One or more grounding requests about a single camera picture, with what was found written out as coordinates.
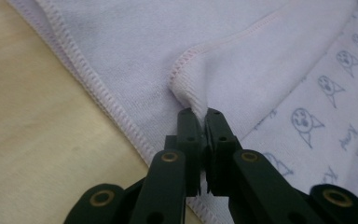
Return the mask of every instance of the towel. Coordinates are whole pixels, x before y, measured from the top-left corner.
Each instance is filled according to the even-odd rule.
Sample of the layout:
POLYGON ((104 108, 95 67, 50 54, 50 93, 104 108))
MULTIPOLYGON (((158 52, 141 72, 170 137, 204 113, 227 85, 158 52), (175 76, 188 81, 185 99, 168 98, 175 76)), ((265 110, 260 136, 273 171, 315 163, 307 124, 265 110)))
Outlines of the towel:
MULTIPOLYGON (((7 1, 147 164, 180 110, 212 107, 295 188, 358 195, 357 1, 7 1)), ((232 222, 227 199, 187 203, 232 222)))

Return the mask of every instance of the terry cloth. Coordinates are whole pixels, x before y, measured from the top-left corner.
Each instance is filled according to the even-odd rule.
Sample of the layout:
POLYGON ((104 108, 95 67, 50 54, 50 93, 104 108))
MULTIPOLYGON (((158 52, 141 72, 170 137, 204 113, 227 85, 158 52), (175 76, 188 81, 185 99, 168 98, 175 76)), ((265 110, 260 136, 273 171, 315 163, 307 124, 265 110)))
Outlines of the terry cloth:
MULTIPOLYGON (((295 188, 358 195, 357 1, 7 1, 147 164, 180 110, 212 107, 295 188)), ((227 199, 187 202, 232 222, 227 199)))

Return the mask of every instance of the cloth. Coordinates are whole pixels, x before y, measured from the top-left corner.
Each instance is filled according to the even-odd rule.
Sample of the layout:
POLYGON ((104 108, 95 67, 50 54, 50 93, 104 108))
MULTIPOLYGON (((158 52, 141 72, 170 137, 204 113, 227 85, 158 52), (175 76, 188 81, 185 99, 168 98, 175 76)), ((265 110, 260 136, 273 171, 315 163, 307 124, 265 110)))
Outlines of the cloth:
MULTIPOLYGON (((358 195, 357 1, 7 1, 146 163, 181 109, 212 107, 295 188, 358 195)), ((232 222, 203 192, 200 219, 232 222)))

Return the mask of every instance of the folded towel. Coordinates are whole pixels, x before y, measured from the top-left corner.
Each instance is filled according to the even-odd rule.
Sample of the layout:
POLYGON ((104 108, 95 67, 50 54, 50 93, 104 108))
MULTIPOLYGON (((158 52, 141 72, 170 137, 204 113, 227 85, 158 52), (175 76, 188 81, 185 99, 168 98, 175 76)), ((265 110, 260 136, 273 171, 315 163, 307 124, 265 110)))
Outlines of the folded towel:
MULTIPOLYGON (((358 195, 357 1, 7 1, 148 164, 181 109, 213 107, 294 187, 358 195)), ((187 202, 232 222, 227 199, 187 202)))

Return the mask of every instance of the table surface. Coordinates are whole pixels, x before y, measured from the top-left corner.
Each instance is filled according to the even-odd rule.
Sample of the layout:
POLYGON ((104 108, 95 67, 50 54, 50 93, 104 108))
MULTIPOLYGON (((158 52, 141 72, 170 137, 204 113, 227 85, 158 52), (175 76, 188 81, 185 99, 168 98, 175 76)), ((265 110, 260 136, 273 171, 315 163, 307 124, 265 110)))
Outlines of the table surface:
MULTIPOLYGON (((63 223, 101 183, 147 166, 22 17, 0 0, 0 223, 63 223)), ((187 208, 186 223, 200 223, 187 208)))

